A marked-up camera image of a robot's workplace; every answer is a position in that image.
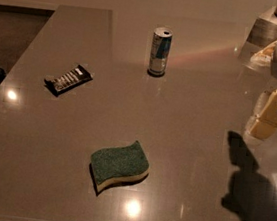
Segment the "redbull can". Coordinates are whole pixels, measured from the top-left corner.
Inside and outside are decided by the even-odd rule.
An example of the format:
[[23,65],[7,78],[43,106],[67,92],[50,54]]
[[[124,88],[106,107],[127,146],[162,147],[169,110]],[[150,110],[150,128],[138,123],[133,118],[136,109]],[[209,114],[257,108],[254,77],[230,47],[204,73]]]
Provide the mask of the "redbull can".
[[167,27],[158,27],[154,30],[148,72],[152,76],[161,77],[165,74],[166,63],[173,39],[172,30]]

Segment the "green and yellow sponge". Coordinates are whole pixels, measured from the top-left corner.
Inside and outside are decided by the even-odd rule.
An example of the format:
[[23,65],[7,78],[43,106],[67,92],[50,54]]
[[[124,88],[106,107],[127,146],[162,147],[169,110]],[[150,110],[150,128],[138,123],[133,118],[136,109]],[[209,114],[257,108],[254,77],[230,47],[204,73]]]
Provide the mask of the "green and yellow sponge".
[[99,149],[91,157],[92,175],[99,193],[108,186],[132,183],[148,175],[148,159],[136,140],[130,146]]

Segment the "metal box with bowl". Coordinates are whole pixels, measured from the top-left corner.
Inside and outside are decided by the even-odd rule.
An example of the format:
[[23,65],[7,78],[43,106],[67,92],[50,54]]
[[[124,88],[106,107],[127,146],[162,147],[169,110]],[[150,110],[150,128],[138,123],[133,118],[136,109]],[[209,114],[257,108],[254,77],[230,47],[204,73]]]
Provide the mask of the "metal box with bowl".
[[247,41],[258,47],[277,40],[277,6],[262,13],[254,22]]

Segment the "black snack bar wrapper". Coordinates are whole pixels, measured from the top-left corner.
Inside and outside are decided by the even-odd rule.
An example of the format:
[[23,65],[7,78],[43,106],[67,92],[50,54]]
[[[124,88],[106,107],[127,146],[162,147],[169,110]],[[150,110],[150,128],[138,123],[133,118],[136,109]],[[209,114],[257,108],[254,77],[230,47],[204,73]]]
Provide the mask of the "black snack bar wrapper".
[[83,66],[77,65],[60,77],[44,80],[51,93],[58,96],[73,88],[93,80],[92,75]]

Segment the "small black floor object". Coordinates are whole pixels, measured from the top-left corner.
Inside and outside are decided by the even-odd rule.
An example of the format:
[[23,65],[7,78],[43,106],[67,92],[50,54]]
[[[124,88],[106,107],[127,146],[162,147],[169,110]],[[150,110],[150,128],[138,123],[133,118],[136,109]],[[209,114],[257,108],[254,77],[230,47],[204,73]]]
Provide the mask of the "small black floor object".
[[4,71],[4,69],[0,67],[0,83],[2,83],[5,78],[6,78],[6,72]]

